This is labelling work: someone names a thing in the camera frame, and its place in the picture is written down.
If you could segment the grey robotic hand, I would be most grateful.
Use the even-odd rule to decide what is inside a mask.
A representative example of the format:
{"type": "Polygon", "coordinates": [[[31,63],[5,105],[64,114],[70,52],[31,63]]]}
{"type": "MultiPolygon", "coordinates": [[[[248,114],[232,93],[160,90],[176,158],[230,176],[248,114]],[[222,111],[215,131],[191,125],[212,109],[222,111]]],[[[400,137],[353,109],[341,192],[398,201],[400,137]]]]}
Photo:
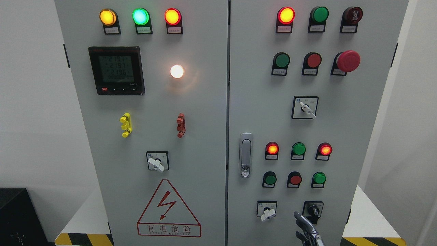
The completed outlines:
{"type": "Polygon", "coordinates": [[[301,240],[303,246],[324,246],[325,243],[321,235],[317,232],[313,224],[297,211],[294,212],[296,224],[303,231],[303,234],[296,231],[296,237],[301,240]]]}

